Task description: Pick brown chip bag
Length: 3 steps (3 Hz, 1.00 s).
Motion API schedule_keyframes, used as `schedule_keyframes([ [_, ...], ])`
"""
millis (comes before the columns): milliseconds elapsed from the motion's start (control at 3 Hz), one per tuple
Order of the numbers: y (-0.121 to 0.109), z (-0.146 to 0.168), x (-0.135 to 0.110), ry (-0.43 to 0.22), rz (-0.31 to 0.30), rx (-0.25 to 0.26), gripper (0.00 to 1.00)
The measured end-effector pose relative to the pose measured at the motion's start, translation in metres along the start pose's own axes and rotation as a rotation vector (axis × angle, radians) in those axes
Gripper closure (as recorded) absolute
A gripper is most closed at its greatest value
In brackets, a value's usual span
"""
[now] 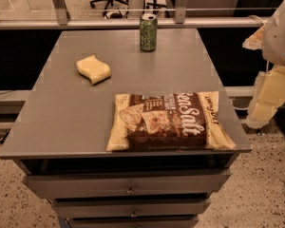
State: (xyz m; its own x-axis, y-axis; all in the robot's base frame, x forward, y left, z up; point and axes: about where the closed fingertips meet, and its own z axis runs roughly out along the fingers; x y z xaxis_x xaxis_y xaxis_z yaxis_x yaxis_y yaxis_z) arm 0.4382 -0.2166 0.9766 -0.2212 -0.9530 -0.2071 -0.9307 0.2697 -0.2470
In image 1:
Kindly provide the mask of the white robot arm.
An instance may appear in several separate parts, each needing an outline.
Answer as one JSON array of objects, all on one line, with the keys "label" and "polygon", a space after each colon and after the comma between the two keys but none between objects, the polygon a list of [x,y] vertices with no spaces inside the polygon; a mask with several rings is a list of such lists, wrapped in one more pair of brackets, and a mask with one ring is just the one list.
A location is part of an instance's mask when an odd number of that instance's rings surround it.
[{"label": "white robot arm", "polygon": [[261,49],[267,64],[273,64],[272,69],[256,76],[253,99],[248,106],[246,124],[258,129],[268,124],[285,104],[285,0],[242,46],[251,50]]}]

